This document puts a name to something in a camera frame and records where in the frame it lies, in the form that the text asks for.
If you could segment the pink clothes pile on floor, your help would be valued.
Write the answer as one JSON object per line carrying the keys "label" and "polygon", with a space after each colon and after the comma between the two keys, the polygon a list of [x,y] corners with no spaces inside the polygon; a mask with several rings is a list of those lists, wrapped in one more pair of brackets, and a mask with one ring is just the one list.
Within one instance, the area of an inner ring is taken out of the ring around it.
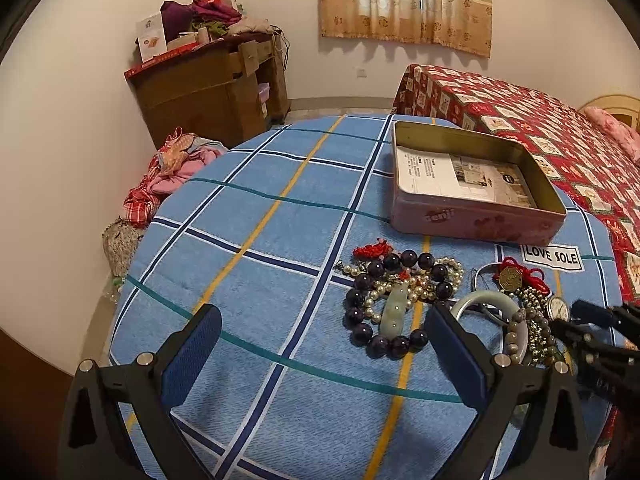
{"label": "pink clothes pile on floor", "polygon": [[165,198],[227,152],[220,141],[175,128],[152,157],[141,181],[130,188],[120,218],[137,228],[146,228]]}

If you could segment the brown wooden desk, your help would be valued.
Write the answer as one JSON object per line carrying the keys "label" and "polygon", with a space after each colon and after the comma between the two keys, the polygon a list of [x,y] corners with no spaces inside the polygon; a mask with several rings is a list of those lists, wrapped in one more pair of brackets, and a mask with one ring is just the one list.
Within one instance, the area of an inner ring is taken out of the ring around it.
{"label": "brown wooden desk", "polygon": [[233,148],[290,111],[283,50],[280,32],[230,36],[125,79],[157,148],[177,127]]}

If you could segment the pink metal tin box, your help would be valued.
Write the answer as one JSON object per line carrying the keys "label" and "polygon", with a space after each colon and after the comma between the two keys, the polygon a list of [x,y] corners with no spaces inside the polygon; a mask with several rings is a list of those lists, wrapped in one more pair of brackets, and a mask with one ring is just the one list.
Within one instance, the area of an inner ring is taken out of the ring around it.
{"label": "pink metal tin box", "polygon": [[566,208],[518,142],[401,120],[393,126],[390,224],[407,234],[546,246]]}

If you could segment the red knot tassel charm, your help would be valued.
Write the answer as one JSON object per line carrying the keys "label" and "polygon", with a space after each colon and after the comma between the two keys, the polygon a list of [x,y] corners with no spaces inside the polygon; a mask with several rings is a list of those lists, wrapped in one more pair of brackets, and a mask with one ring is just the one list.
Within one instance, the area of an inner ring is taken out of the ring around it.
{"label": "red knot tassel charm", "polygon": [[384,259],[394,252],[393,246],[384,238],[378,238],[374,244],[355,247],[352,250],[352,258],[359,261],[372,261]]}

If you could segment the pile of clothes on desk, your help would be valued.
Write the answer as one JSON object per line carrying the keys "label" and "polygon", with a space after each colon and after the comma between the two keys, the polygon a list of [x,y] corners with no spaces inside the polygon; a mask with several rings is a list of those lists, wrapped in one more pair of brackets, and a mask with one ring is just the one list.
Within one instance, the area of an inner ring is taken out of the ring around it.
{"label": "pile of clothes on desk", "polygon": [[160,15],[167,42],[187,32],[198,32],[201,28],[206,28],[214,38],[273,33],[270,21],[247,18],[221,0],[193,0],[189,4],[164,1],[160,6]]}

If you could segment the blue plaid table cloth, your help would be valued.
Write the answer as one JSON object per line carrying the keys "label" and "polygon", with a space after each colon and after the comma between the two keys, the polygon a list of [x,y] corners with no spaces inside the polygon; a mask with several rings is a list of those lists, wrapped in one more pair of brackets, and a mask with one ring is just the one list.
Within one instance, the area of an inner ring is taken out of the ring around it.
{"label": "blue plaid table cloth", "polygon": [[393,116],[323,117],[267,131],[163,202],[122,288],[110,360],[154,351],[204,302],[224,332],[172,414],[219,479],[428,479],[469,428],[424,349],[372,359],[343,323],[338,273],[378,238],[473,270],[516,246],[425,238],[388,223]]}

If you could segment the gold coin red cord charm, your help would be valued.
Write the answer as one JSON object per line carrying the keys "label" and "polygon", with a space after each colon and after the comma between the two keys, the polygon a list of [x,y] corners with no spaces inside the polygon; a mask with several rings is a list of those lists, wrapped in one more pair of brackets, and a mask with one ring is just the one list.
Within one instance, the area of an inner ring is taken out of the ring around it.
{"label": "gold coin red cord charm", "polygon": [[506,257],[498,263],[494,280],[506,292],[516,292],[530,287],[544,296],[550,294],[543,270],[524,266],[512,257]]}

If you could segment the beige wooden headboard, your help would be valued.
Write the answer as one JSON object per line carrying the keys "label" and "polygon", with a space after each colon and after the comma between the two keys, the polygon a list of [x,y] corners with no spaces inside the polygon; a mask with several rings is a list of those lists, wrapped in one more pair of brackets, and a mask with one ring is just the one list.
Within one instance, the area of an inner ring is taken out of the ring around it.
{"label": "beige wooden headboard", "polygon": [[635,96],[619,93],[598,96],[579,107],[578,112],[583,113],[590,106],[606,110],[620,122],[633,128],[634,131],[639,131],[640,100]]}

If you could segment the pale jade bangle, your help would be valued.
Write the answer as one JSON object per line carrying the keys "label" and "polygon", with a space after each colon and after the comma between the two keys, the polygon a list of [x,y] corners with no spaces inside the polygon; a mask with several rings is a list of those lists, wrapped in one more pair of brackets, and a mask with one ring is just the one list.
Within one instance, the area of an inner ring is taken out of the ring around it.
{"label": "pale jade bangle", "polygon": [[476,290],[458,300],[449,312],[459,321],[461,315],[472,307],[481,307],[487,315],[500,318],[500,324],[508,330],[503,349],[515,364],[521,364],[528,348],[528,326],[525,314],[516,302],[503,292]]}

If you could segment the red patterned bed quilt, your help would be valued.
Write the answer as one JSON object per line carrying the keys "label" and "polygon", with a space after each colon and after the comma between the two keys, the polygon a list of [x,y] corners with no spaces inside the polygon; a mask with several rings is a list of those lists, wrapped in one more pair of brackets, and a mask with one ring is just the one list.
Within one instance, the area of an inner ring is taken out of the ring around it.
{"label": "red patterned bed quilt", "polygon": [[524,145],[551,182],[610,232],[623,300],[639,302],[639,166],[554,96],[481,74],[410,64],[396,114],[442,118]]}

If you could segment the pale jade pendant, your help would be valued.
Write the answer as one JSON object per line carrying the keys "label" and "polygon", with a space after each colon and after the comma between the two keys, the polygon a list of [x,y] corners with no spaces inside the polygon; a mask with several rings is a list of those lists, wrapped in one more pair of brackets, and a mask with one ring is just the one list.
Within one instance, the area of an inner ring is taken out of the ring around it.
{"label": "pale jade pendant", "polygon": [[397,283],[386,299],[380,322],[380,335],[394,339],[402,333],[408,301],[408,286]]}

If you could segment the silver wrist watch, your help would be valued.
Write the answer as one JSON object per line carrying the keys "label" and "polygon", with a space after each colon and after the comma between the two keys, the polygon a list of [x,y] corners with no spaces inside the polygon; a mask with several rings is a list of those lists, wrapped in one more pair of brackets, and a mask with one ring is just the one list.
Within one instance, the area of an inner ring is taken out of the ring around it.
{"label": "silver wrist watch", "polygon": [[546,312],[549,321],[568,322],[570,320],[570,307],[560,296],[552,295],[547,299]]}

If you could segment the white product box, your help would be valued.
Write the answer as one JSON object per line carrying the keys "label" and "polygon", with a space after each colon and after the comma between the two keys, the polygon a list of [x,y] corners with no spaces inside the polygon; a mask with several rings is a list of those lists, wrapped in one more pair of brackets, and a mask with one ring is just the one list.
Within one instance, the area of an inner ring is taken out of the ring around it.
{"label": "white product box", "polygon": [[163,18],[157,12],[136,24],[137,43],[142,62],[167,52]]}

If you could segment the pink pillow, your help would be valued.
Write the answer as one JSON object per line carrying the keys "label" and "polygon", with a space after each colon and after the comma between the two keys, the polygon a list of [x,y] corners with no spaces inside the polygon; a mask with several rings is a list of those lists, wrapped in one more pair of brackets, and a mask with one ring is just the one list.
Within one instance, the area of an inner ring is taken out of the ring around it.
{"label": "pink pillow", "polygon": [[600,107],[587,106],[582,112],[593,125],[612,138],[636,166],[639,165],[640,136],[638,132]]}

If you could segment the brown wooden door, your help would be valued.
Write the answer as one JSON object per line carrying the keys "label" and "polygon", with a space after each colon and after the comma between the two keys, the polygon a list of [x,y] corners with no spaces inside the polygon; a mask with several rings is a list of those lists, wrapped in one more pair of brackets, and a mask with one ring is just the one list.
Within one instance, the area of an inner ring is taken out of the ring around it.
{"label": "brown wooden door", "polygon": [[1,477],[54,479],[72,376],[1,335]]}

